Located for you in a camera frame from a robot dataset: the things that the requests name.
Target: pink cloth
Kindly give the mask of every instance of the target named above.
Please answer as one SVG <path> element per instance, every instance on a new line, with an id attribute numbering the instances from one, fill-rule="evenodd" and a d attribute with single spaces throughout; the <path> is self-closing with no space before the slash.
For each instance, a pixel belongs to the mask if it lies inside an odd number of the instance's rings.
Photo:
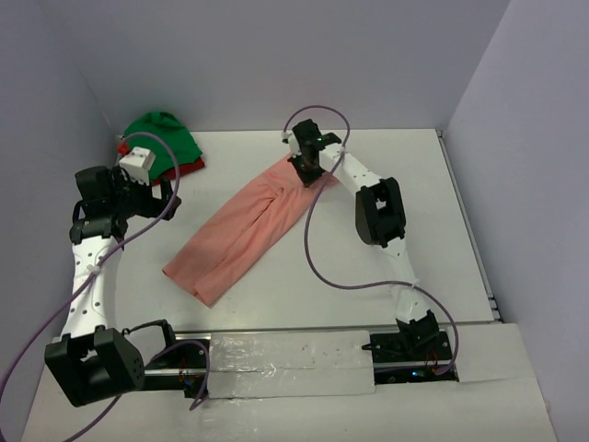
<path id="1" fill-rule="evenodd" d="M 319 184 L 306 189 L 281 159 L 214 214 L 164 273 L 211 307 L 301 217 Z"/>

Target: cable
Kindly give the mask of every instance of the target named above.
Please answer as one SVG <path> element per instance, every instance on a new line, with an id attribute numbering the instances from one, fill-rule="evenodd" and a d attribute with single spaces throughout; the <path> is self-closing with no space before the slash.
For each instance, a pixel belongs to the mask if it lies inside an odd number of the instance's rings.
<path id="1" fill-rule="evenodd" d="M 291 123 L 291 121 L 293 120 L 293 118 L 298 115 L 299 113 L 301 113 L 302 111 L 305 111 L 307 109 L 325 109 L 327 111 L 333 111 L 335 113 L 337 113 L 338 115 L 341 116 L 341 118 L 345 121 L 346 123 L 346 136 L 343 139 L 343 142 L 341 143 L 341 146 L 343 147 L 342 151 L 341 151 L 341 155 L 340 155 L 340 159 L 338 159 L 338 161 L 335 163 L 335 165 L 333 166 L 333 168 L 329 171 L 329 174 L 331 176 L 333 176 L 334 172 L 337 170 L 337 168 L 340 166 L 340 164 L 343 162 L 343 159 L 345 157 L 345 146 L 346 143 L 348 141 L 348 139 L 350 138 L 350 124 L 348 123 L 348 120 L 346 119 L 346 117 L 339 112 L 338 110 L 335 110 L 329 106 L 323 106 L 323 105 L 311 105 L 311 106 L 305 106 L 304 108 L 298 110 L 297 112 L 295 112 L 286 122 L 286 125 L 284 126 L 283 132 L 286 132 L 288 130 L 288 125 Z M 407 281 L 378 281 L 375 283 L 367 283 L 367 284 L 359 284 L 359 285 L 341 285 L 341 284 L 336 284 L 331 282 L 329 279 L 327 279 L 325 276 L 323 276 L 319 270 L 317 269 L 317 267 L 315 266 L 315 264 L 313 263 L 313 260 L 311 259 L 311 253 L 309 251 L 309 228 L 311 225 L 311 217 L 313 216 L 313 211 L 315 210 L 315 206 L 317 205 L 317 201 L 319 199 L 319 196 L 321 196 L 321 193 L 323 193 L 325 186 L 328 184 L 327 180 L 323 180 L 323 182 L 321 183 L 321 185 L 319 186 L 318 192 L 315 195 L 315 198 L 313 198 L 313 202 L 311 203 L 310 207 L 309 207 L 309 211 L 306 214 L 306 221 L 305 221 L 305 234 L 304 234 L 304 242 L 305 242 L 305 256 L 306 256 L 306 262 L 309 264 L 309 267 L 311 268 L 311 271 L 315 274 L 315 276 L 317 278 L 319 278 L 319 280 L 321 280 L 323 283 L 325 283 L 326 285 L 329 285 L 331 287 L 334 288 L 338 288 L 340 290 L 362 290 L 365 288 L 371 288 L 371 287 L 378 287 L 381 285 L 401 285 L 401 286 L 405 286 L 405 287 L 409 287 L 412 288 L 414 290 L 417 290 L 418 292 L 420 292 L 422 295 L 424 295 L 425 297 L 428 297 L 429 299 L 432 300 L 432 302 L 438 306 L 438 308 L 440 308 L 440 310 L 443 311 L 443 313 L 447 316 L 448 320 L 450 321 L 450 325 L 452 327 L 452 330 L 454 331 L 454 352 L 452 353 L 452 358 L 450 359 L 450 362 L 446 365 L 443 366 L 442 368 L 440 368 L 439 370 L 435 371 L 436 375 L 443 375 L 447 372 L 449 372 L 455 362 L 456 362 L 456 358 L 458 357 L 458 346 L 459 346 L 459 339 L 458 339 L 458 327 L 456 326 L 456 322 L 454 321 L 454 318 L 452 317 L 452 315 L 450 314 L 450 312 L 448 311 L 448 309 L 446 307 L 444 307 L 444 305 L 432 294 L 430 294 L 428 291 L 426 291 L 425 289 L 419 287 L 418 285 L 415 285 L 414 283 L 410 283 Z M 397 370 L 397 369 L 401 369 L 401 368 L 406 368 L 406 367 L 393 367 L 393 368 L 385 368 L 383 370 L 378 370 L 379 373 L 384 373 L 386 371 L 393 371 L 393 370 Z"/>
<path id="2" fill-rule="evenodd" d="M 151 361 L 158 359 L 158 357 L 163 356 L 171 351 L 176 350 L 178 347 L 181 347 L 182 345 L 189 345 L 189 344 L 197 345 L 197 346 L 201 347 L 201 350 L 204 352 L 204 361 L 205 361 L 204 379 L 202 380 L 201 387 L 199 388 L 198 393 L 196 393 L 196 397 L 194 398 L 194 401 L 192 402 L 192 405 L 189 408 L 189 410 L 192 411 L 192 410 L 200 407 L 202 405 L 202 403 L 206 400 L 206 398 L 203 398 L 202 395 L 204 394 L 204 389 L 206 389 L 206 383 L 207 383 L 207 380 L 209 379 L 209 372 L 211 371 L 211 358 L 209 357 L 209 351 L 206 349 L 204 344 L 195 340 L 195 339 L 187 339 L 187 340 L 178 341 L 176 343 L 173 343 L 169 347 L 165 348 L 164 350 L 159 352 L 154 357 L 152 357 Z"/>
<path id="3" fill-rule="evenodd" d="M 179 170 L 178 160 L 176 159 L 176 156 L 174 155 L 174 152 L 169 147 L 169 145 L 167 145 L 167 143 L 164 140 L 162 140 L 159 136 L 154 135 L 154 134 L 150 134 L 149 132 L 137 132 L 135 134 L 128 135 L 124 141 L 129 141 L 129 140 L 132 140 L 132 139 L 137 138 L 139 136 L 147 136 L 149 138 L 152 138 L 152 139 L 156 140 L 159 144 L 161 144 L 167 150 L 167 153 L 169 154 L 169 156 L 172 160 L 172 163 L 174 163 L 174 171 L 176 172 L 176 176 L 179 177 L 180 170 Z M 172 191 L 172 196 L 169 199 L 169 201 L 167 202 L 166 207 L 164 207 L 164 210 L 162 210 L 161 214 L 159 214 L 147 226 L 145 226 L 144 228 L 142 228 L 138 232 L 132 234 L 128 238 L 124 239 L 123 241 L 121 241 L 112 250 L 109 250 L 100 260 L 98 260 L 98 263 L 97 263 L 98 268 L 102 267 L 102 265 L 104 265 L 104 263 L 113 254 L 115 254 L 117 251 L 121 250 L 125 245 L 129 244 L 131 241 L 135 240 L 136 238 L 139 238 L 147 230 L 151 229 L 153 226 L 155 226 L 157 223 L 159 223 L 164 218 L 164 216 L 166 216 L 167 212 L 169 212 L 169 210 L 172 208 L 172 204 L 174 203 L 174 201 L 176 200 L 176 196 L 178 195 L 178 189 L 179 189 L 179 178 L 176 179 L 176 181 L 174 183 L 174 190 Z M 95 279 L 96 279 L 96 274 L 90 273 L 88 275 L 88 278 L 86 279 L 86 281 L 84 281 L 84 283 L 82 283 L 78 287 L 78 289 L 75 290 L 74 293 L 70 297 L 68 297 L 68 299 L 57 310 L 55 310 L 55 312 L 45 322 L 43 322 L 41 324 L 41 326 L 33 333 L 33 335 L 25 343 L 25 345 L 18 351 L 17 355 L 15 356 L 13 361 L 10 363 L 10 365 L 6 369 L 4 375 L 2 376 L 2 382 L 0 383 L 0 402 L 2 401 L 2 397 L 4 396 L 4 393 L 6 390 L 6 385 L 8 384 L 8 380 L 12 376 L 12 373 L 14 372 L 18 363 L 22 359 L 23 355 L 32 346 L 32 344 L 37 340 L 37 338 L 39 338 L 40 334 L 43 333 L 43 331 L 49 326 L 49 324 L 51 324 L 55 320 L 55 318 L 57 318 L 63 311 L 65 311 L 69 307 L 69 305 L 77 297 L 79 297 L 82 293 L 84 293 L 84 291 L 94 282 Z M 102 414 L 100 414 L 98 416 L 97 419 L 92 421 L 90 424 L 88 424 L 85 428 L 83 428 L 82 430 L 77 432 L 75 435 L 66 439 L 65 442 L 72 442 L 72 441 L 78 439 L 80 436 L 82 436 L 88 430 L 90 430 L 92 427 L 94 427 L 112 409 L 112 407 L 117 403 L 119 398 L 120 397 L 116 397 L 110 403 L 110 405 L 104 410 L 104 412 L 102 412 Z M 0 442 L 6 442 L 6 438 L 4 437 L 4 434 L 2 433 L 1 428 L 0 428 Z"/>

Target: green cloth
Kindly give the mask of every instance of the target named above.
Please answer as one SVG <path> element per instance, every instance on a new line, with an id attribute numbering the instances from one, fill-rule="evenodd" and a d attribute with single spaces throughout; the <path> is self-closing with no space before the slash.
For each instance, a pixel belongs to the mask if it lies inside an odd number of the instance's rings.
<path id="1" fill-rule="evenodd" d="M 191 133 L 178 119 L 169 112 L 149 112 L 135 120 L 124 135 L 136 132 L 149 132 L 159 136 L 172 149 L 179 164 L 189 164 L 201 157 L 202 151 L 192 138 Z M 156 140 L 147 136 L 138 136 L 128 143 L 129 149 L 145 147 L 156 154 L 156 161 L 149 169 L 149 179 L 155 180 L 162 173 L 174 167 L 167 150 Z"/>

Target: gray wall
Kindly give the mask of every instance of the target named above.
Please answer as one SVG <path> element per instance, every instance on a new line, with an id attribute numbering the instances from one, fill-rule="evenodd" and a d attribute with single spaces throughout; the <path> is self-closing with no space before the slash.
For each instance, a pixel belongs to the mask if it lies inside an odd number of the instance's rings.
<path id="1" fill-rule="evenodd" d="M 113 137 L 39 6 L 0 2 L 0 371 L 71 293 L 68 229 L 74 173 L 113 159 Z M 20 440 L 54 324 L 31 348 L 2 400 L 0 425 Z"/>
<path id="2" fill-rule="evenodd" d="M 276 129 L 314 102 L 357 128 L 445 127 L 508 4 L 40 2 L 118 132 L 157 108 L 192 130 Z"/>
<path id="3" fill-rule="evenodd" d="M 447 143 L 560 442 L 589 430 L 589 2 L 512 0 Z"/>

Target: purple cable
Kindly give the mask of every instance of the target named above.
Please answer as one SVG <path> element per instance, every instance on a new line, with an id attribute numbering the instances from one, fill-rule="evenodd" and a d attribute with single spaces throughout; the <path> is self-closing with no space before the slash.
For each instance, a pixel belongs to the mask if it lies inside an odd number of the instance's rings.
<path id="1" fill-rule="evenodd" d="M 329 171 L 329 173 L 333 176 L 333 173 L 337 170 L 337 168 L 340 166 L 340 164 L 343 162 L 343 159 L 345 157 L 345 147 L 346 147 L 346 143 L 348 141 L 348 138 L 350 138 L 350 124 L 348 123 L 348 119 L 343 116 L 343 114 L 341 112 L 339 112 L 338 110 L 335 110 L 329 106 L 323 106 L 320 104 L 315 104 L 315 105 L 311 105 L 311 106 L 305 106 L 304 108 L 298 110 L 297 112 L 295 112 L 286 122 L 286 125 L 284 126 L 283 132 L 286 132 L 288 130 L 288 126 L 291 123 L 291 121 L 293 120 L 293 118 L 298 115 L 299 113 L 301 113 L 302 111 L 306 111 L 307 109 L 325 109 L 327 111 L 333 111 L 335 113 L 337 113 L 338 115 L 341 116 L 341 118 L 345 121 L 346 123 L 346 136 L 343 139 L 343 142 L 341 143 L 341 146 L 343 147 L 342 151 L 341 151 L 341 156 L 340 159 L 338 159 L 338 161 L 335 163 L 335 165 L 333 166 L 333 168 Z M 448 309 L 446 307 L 444 307 L 444 305 L 431 293 L 427 292 L 425 289 L 413 284 L 413 283 L 409 283 L 407 281 L 378 281 L 375 283 L 367 283 L 367 284 L 359 284 L 359 285 L 341 285 L 341 284 L 336 284 L 331 282 L 329 279 L 327 279 L 325 276 L 323 276 L 319 270 L 317 269 L 317 267 L 315 266 L 315 264 L 313 263 L 313 260 L 311 259 L 311 253 L 309 251 L 309 228 L 311 226 L 311 217 L 313 216 L 313 211 L 315 210 L 315 206 L 317 205 L 317 201 L 319 199 L 319 196 L 321 196 L 321 193 L 323 193 L 323 190 L 325 189 L 325 186 L 327 185 L 328 181 L 327 180 L 323 180 L 323 182 L 321 183 L 317 194 L 315 195 L 315 198 L 313 198 L 313 202 L 311 203 L 310 207 L 309 207 L 309 211 L 306 214 L 306 220 L 305 220 L 305 235 L 304 235 L 304 242 L 305 242 L 305 256 L 306 256 L 306 261 L 309 264 L 309 267 L 311 268 L 311 271 L 315 274 L 315 276 L 317 278 L 319 278 L 319 280 L 321 280 L 323 283 L 334 287 L 334 288 L 338 288 L 340 290 L 362 290 L 364 288 L 371 288 L 371 287 L 378 287 L 381 285 L 402 285 L 405 287 L 411 287 L 415 290 L 417 290 L 418 292 L 420 292 L 422 295 L 424 295 L 425 297 L 428 297 L 429 299 L 432 300 L 432 302 L 438 306 L 440 308 L 440 310 L 443 311 L 443 313 L 447 316 L 448 320 L 450 321 L 450 326 L 452 327 L 452 330 L 454 331 L 454 352 L 452 353 L 452 358 L 450 359 L 450 362 L 446 365 L 443 366 L 442 368 L 436 370 L 434 373 L 436 375 L 443 375 L 445 373 L 447 373 L 448 371 L 450 371 L 453 367 L 454 364 L 456 362 L 456 358 L 458 356 L 458 346 L 459 346 L 459 340 L 458 340 L 458 327 L 456 326 L 456 321 L 454 320 L 454 318 L 452 318 L 452 315 L 450 314 L 450 312 L 448 311 Z M 403 369 L 403 368 L 408 368 L 406 366 L 404 367 L 391 367 L 391 368 L 383 368 L 382 370 L 377 370 L 377 373 L 385 373 L 388 371 L 396 371 L 399 369 Z"/>
<path id="2" fill-rule="evenodd" d="M 178 347 L 181 347 L 182 345 L 197 345 L 197 346 L 201 347 L 201 350 L 204 352 L 204 361 L 205 361 L 204 379 L 202 380 L 201 387 L 200 387 L 198 393 L 196 393 L 196 397 L 194 398 L 194 401 L 192 402 L 191 407 L 189 408 L 189 410 L 192 411 L 195 408 L 200 407 L 202 405 L 202 403 L 206 400 L 206 398 L 204 398 L 204 399 L 202 398 L 202 395 L 204 394 L 204 389 L 206 388 L 206 382 L 209 379 L 209 372 L 211 371 L 211 358 L 209 357 L 209 352 L 206 349 L 206 347 L 204 346 L 204 344 L 196 341 L 195 339 L 187 339 L 187 340 L 183 340 L 183 341 L 177 341 L 176 343 L 173 343 L 172 345 L 170 345 L 169 347 L 165 348 L 164 350 L 159 352 L 157 355 L 152 357 L 151 360 L 153 361 L 154 359 L 156 359 L 160 356 L 163 356 L 173 350 L 176 350 Z"/>
<path id="3" fill-rule="evenodd" d="M 135 134 L 130 134 L 124 139 L 124 141 L 129 141 L 129 140 L 132 140 L 132 139 L 137 138 L 139 136 L 147 136 L 149 138 L 152 138 L 152 139 L 156 140 L 159 144 L 161 144 L 167 150 L 167 153 L 169 154 L 169 156 L 172 160 L 172 163 L 174 163 L 174 171 L 176 172 L 176 177 L 177 177 L 176 182 L 174 183 L 174 190 L 172 192 L 172 196 L 171 196 L 170 200 L 166 204 L 166 207 L 164 207 L 164 210 L 162 210 L 162 213 L 159 214 L 157 216 L 157 218 L 155 218 L 147 226 L 145 226 L 144 228 L 142 228 L 138 232 L 132 234 L 128 238 L 124 239 L 119 244 L 117 244 L 116 247 L 114 247 L 112 250 L 108 251 L 102 257 L 102 259 L 100 259 L 98 261 L 98 263 L 97 263 L 98 267 L 102 267 L 102 265 L 105 263 L 105 261 L 108 258 L 110 258 L 114 253 L 116 253 L 117 251 L 122 249 L 125 245 L 129 244 L 134 239 L 142 236 L 147 230 L 149 230 L 150 228 L 155 226 L 157 223 L 159 223 L 163 219 L 163 217 L 166 216 L 167 212 L 169 212 L 169 210 L 172 207 L 172 204 L 174 203 L 174 200 L 176 199 L 176 196 L 178 195 L 180 169 L 179 169 L 178 160 L 176 159 L 174 152 L 172 151 L 172 149 L 169 147 L 169 145 L 167 145 L 167 143 L 164 140 L 162 140 L 157 135 L 150 134 L 149 132 L 137 132 Z M 0 383 L 0 402 L 2 401 L 2 397 L 4 396 L 4 393 L 6 390 L 6 385 L 8 384 L 8 380 L 12 376 L 12 373 L 14 372 L 18 363 L 22 359 L 23 355 L 32 346 L 32 344 L 37 340 L 37 338 L 39 338 L 40 334 L 43 333 L 43 331 L 49 326 L 49 324 L 51 324 L 55 320 L 55 318 L 57 318 L 64 310 L 66 310 L 69 307 L 69 305 L 72 303 L 72 301 L 74 301 L 74 299 L 79 297 L 88 288 L 88 286 L 94 282 L 95 279 L 96 279 L 96 275 L 94 273 L 91 273 L 88 276 L 88 278 L 86 279 L 86 281 L 84 281 L 84 283 L 82 283 L 82 285 L 80 285 L 78 287 L 78 289 L 75 290 L 74 293 L 70 297 L 68 297 L 67 301 L 65 301 L 57 310 L 55 310 L 55 312 L 45 322 L 43 322 L 43 324 L 33 333 L 33 335 L 25 343 L 25 345 L 20 349 L 20 351 L 15 356 L 13 361 L 8 366 L 8 369 L 5 371 L 4 375 L 2 376 L 2 382 Z M 100 422 L 100 420 L 112 409 L 112 407 L 117 403 L 119 398 L 120 398 L 120 396 L 116 397 L 109 404 L 109 406 L 104 410 L 104 412 L 102 412 L 94 421 L 92 421 L 85 428 L 83 428 L 82 430 L 77 432 L 75 435 L 66 439 L 64 442 L 73 442 L 74 440 L 78 439 L 80 436 L 85 434 L 87 431 L 89 431 L 94 425 L 96 425 L 98 422 Z M 4 434 L 2 433 L 2 429 L 0 429 L 0 442 L 6 442 L 6 438 L 4 437 Z"/>

